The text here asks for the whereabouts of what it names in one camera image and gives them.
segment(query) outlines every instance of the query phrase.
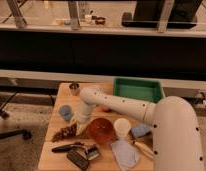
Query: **green plastic bin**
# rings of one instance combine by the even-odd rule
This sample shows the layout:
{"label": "green plastic bin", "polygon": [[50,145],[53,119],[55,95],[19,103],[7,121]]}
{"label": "green plastic bin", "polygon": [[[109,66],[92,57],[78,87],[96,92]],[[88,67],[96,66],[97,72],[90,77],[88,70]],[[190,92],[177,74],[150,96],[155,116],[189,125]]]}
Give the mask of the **green plastic bin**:
{"label": "green plastic bin", "polygon": [[158,81],[115,78],[114,95],[157,103],[163,91]]}

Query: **white cup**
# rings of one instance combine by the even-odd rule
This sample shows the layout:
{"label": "white cup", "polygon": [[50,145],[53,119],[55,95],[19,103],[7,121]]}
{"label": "white cup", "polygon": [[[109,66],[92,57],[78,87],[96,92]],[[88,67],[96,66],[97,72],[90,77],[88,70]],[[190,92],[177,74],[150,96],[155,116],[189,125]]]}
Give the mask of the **white cup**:
{"label": "white cup", "polygon": [[131,129],[131,123],[125,118],[119,118],[114,122],[114,129],[118,139],[124,139]]}
{"label": "white cup", "polygon": [[85,15],[85,22],[91,24],[91,22],[92,22],[92,15],[91,14]]}

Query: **small bowl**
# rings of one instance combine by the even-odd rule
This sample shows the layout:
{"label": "small bowl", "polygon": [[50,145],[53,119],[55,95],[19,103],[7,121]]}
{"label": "small bowl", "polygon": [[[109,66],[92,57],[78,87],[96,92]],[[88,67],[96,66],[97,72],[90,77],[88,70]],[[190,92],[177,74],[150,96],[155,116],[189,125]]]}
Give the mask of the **small bowl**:
{"label": "small bowl", "polygon": [[115,138],[115,131],[108,119],[97,118],[88,126],[90,137],[98,144],[108,144]]}
{"label": "small bowl", "polygon": [[101,24],[101,25],[105,25],[105,18],[104,17],[97,17],[96,19],[95,19],[95,24],[97,24],[97,25],[99,25],[99,24]]}

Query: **blue cloth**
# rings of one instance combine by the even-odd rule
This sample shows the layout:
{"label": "blue cloth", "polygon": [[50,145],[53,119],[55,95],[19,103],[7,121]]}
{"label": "blue cloth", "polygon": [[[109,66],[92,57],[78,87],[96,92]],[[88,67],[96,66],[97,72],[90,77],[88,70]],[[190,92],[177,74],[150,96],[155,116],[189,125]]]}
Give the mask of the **blue cloth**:
{"label": "blue cloth", "polygon": [[144,136],[149,132],[151,132],[150,127],[143,123],[140,123],[139,125],[131,128],[131,134],[134,139]]}
{"label": "blue cloth", "polygon": [[110,146],[122,171],[130,170],[139,162],[140,157],[137,149],[126,140],[118,140]]}

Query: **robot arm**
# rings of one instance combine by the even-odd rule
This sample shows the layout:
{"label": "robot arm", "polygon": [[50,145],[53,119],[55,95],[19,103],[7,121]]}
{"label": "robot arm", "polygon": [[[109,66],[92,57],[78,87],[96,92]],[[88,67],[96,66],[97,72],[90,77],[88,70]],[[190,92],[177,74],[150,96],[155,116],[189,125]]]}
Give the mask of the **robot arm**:
{"label": "robot arm", "polygon": [[199,125],[184,99],[166,97],[157,104],[103,93],[99,87],[81,90],[75,111],[77,123],[87,124],[96,104],[153,126],[155,171],[204,171]]}

